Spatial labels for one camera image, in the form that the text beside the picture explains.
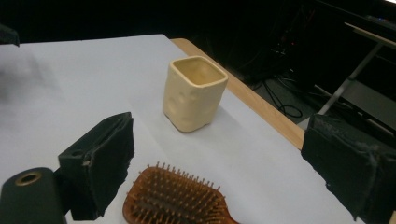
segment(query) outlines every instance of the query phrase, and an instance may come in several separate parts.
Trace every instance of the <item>hairbrush bristles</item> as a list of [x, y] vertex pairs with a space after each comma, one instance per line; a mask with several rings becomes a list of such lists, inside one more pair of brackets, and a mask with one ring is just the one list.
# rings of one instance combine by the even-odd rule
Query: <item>hairbrush bristles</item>
[[170, 169], [150, 167], [140, 173], [123, 206], [128, 223], [236, 223], [213, 182]]

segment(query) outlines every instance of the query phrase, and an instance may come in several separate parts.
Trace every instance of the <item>white tabletop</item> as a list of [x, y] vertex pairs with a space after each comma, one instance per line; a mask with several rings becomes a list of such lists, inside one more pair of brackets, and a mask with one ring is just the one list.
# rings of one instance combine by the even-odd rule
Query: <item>white tabletop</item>
[[221, 186], [241, 223], [355, 223], [300, 151], [228, 90], [211, 124], [180, 133], [162, 103], [167, 66], [185, 56], [164, 35], [0, 46], [0, 183], [30, 168], [55, 171], [84, 133], [130, 111], [129, 174], [94, 223], [125, 223], [127, 191], [157, 161]]

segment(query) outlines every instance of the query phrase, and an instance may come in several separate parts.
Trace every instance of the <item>paddle brush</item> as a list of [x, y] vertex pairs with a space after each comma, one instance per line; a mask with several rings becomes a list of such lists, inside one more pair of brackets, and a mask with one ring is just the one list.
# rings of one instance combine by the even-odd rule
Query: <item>paddle brush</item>
[[149, 166], [139, 172], [125, 199], [122, 213], [130, 224], [224, 223], [237, 224], [225, 197], [213, 182], [168, 165]]

